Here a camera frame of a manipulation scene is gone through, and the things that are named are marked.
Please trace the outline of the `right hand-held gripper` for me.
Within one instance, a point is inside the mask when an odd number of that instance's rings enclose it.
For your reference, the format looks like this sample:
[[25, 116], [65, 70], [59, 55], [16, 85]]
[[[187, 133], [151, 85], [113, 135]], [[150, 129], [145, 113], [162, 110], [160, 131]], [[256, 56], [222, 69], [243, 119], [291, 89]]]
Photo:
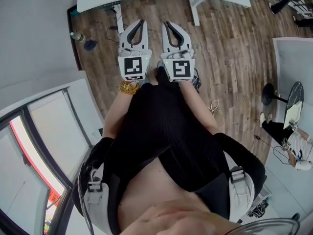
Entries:
[[189, 34], [178, 24], [165, 21], [161, 26], [161, 60], [170, 82], [191, 81], [195, 59]]

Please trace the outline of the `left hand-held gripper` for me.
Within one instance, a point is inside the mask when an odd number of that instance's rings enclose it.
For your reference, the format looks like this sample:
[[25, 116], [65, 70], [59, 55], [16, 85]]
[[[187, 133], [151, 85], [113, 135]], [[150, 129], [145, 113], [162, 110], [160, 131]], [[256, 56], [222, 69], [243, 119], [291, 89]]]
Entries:
[[[133, 43], [133, 38], [138, 31], [139, 40], [136, 43]], [[118, 64], [123, 80], [145, 80], [152, 56], [152, 51], [148, 49], [149, 40], [147, 22], [141, 19], [129, 25], [120, 34], [119, 47]]]

